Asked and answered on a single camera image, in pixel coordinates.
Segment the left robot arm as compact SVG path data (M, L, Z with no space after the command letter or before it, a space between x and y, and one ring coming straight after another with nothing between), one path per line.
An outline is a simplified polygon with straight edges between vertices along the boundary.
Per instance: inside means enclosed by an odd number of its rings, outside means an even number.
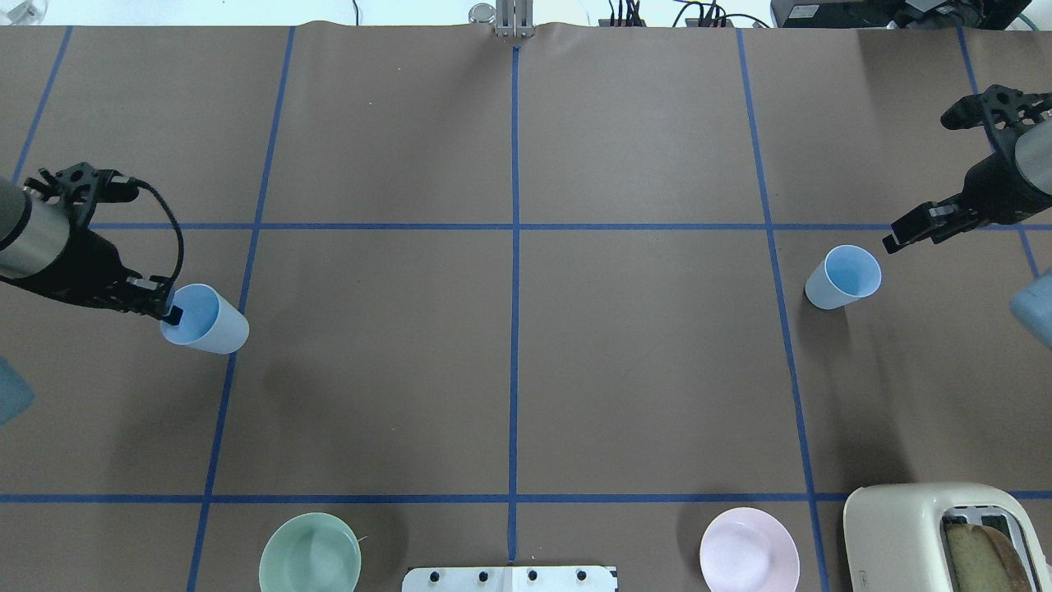
M134 201L142 190L157 200L176 236L169 275L144 277L124 266L115 244L90 228L100 203ZM149 183L113 169L77 164L59 173L39 169L20 185L2 181L2 282L82 308L151 317L179 325L173 282L185 256L181 226Z

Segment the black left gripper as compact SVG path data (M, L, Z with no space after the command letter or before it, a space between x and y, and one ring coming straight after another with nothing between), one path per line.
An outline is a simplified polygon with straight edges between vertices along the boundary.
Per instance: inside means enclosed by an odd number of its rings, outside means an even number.
M50 265L37 274L17 280L16 286L70 306L105 308L179 325L183 311L173 303L173 278L143 278L123 265L107 239L92 231L78 231ZM132 280L140 280L140 288Z

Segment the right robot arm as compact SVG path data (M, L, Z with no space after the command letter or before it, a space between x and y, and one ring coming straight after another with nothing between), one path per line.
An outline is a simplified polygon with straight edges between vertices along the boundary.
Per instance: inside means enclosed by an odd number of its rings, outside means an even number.
M1012 225L1050 208L1050 123L1025 132L1005 128L996 147L963 179L962 190L940 202L923 202L891 225L882 244L888 254L917 241L940 244L992 224Z

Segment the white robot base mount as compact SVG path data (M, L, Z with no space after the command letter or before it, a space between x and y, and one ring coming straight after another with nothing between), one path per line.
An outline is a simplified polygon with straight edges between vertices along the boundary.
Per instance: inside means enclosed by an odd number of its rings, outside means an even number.
M402 591L620 591L616 568L493 566L413 568Z

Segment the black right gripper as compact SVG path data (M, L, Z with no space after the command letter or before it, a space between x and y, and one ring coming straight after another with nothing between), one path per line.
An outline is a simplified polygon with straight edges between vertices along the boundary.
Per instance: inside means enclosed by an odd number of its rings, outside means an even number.
M960 234L990 224L1018 224L1051 206L1049 192L1029 183L1012 162L991 155L969 169L960 192L939 203L923 202L891 224L882 244L895 254L935 234ZM944 207L953 207L946 215Z

